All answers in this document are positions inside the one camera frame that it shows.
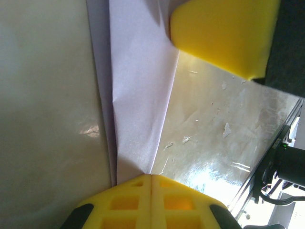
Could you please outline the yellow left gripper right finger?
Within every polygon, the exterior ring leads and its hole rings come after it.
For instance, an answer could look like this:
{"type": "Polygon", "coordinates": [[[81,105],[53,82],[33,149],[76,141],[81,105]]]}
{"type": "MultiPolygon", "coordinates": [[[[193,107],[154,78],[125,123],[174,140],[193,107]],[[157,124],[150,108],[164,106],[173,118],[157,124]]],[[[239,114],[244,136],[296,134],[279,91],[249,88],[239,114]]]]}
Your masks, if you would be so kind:
{"type": "Polygon", "coordinates": [[[152,229],[240,229],[217,199],[161,175],[152,175],[152,229]]]}

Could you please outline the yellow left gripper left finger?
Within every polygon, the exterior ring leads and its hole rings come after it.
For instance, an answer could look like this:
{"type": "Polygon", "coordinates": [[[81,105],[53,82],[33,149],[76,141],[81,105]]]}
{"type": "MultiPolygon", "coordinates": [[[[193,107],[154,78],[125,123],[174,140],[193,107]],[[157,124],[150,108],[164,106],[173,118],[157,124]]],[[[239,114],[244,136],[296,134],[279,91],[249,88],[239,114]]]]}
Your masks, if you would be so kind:
{"type": "Polygon", "coordinates": [[[61,228],[149,229],[151,181],[141,175],[81,201],[61,228]]]}

